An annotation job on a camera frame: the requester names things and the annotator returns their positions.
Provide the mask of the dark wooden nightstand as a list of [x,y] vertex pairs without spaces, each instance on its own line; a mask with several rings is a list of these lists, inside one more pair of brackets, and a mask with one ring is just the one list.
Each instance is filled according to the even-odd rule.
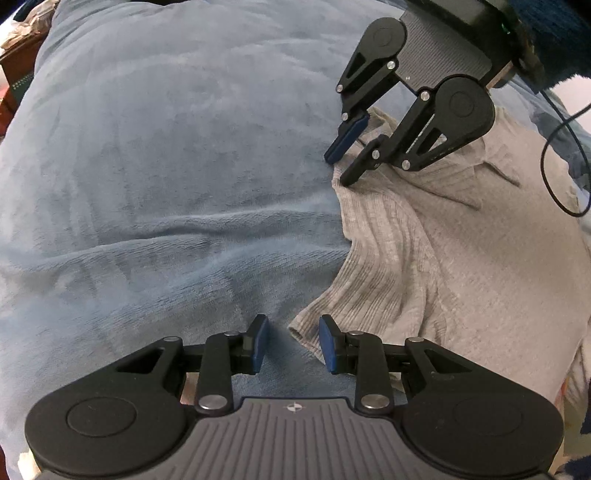
[[1,73],[6,85],[1,87],[1,128],[7,129],[28,90],[35,61],[46,33],[33,34],[1,55]]

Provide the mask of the dark blue fleece sleeve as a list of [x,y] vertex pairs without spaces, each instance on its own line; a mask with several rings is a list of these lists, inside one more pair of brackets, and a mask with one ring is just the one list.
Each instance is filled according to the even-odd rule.
[[590,0],[510,2],[527,28],[545,71],[542,88],[590,78]]

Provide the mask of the grey polo shirt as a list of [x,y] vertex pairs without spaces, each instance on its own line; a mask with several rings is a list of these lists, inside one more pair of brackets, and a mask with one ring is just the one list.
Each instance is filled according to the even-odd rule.
[[498,109],[491,131],[420,172],[335,185],[352,244],[331,287],[290,323],[318,352],[324,314],[387,343],[432,340],[549,400],[590,386],[590,240],[566,163]]

